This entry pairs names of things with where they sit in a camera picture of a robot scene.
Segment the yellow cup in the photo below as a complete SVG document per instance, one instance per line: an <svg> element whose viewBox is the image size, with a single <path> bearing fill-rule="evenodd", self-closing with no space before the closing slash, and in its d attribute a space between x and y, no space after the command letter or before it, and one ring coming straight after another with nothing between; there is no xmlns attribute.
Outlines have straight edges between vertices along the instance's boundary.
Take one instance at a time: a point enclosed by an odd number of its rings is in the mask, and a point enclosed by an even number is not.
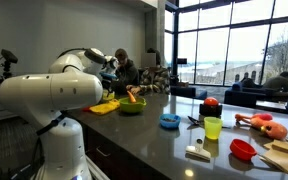
<svg viewBox="0 0 288 180"><path fill-rule="evenodd" d="M222 130L222 120L216 117L205 117L204 128L205 136L209 139L216 140L220 136Z"/></svg>

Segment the wall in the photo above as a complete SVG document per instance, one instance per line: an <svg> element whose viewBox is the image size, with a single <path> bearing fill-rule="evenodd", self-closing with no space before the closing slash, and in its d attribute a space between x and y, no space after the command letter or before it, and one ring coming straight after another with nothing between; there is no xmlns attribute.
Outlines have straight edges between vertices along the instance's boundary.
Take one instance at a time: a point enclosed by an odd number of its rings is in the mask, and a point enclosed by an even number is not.
<svg viewBox="0 0 288 180"><path fill-rule="evenodd" d="M122 47L140 65L145 21L144 12L114 0L0 0L0 52L18 57L14 75L46 73L61 52L76 47L108 55Z"/></svg>

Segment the gray countertop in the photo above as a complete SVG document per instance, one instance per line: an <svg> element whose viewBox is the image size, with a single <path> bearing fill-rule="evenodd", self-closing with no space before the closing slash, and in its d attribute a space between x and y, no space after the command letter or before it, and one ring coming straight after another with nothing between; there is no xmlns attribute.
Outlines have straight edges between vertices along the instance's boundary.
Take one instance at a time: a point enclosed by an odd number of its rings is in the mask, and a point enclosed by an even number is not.
<svg viewBox="0 0 288 180"><path fill-rule="evenodd" d="M252 116L265 111L224 104L221 119L232 128L223 128L218 141L210 141L204 137L204 129L193 126L187 118L203 118L199 115L203 101L160 94L146 95L145 99L144 111L135 115L115 110L98 116L80 109L70 114L170 179L288 179L288 174L269 168L258 156L243 162L231 154L229 146L235 138L250 143L259 154L266 151L263 144L271 139L246 124L235 126L235 114ZM162 128L159 116L163 113L179 115L179 128ZM288 129L287 114L271 114L274 121ZM194 145L198 138L204 140L204 149L211 153L210 161L186 154L186 146Z"/></svg>

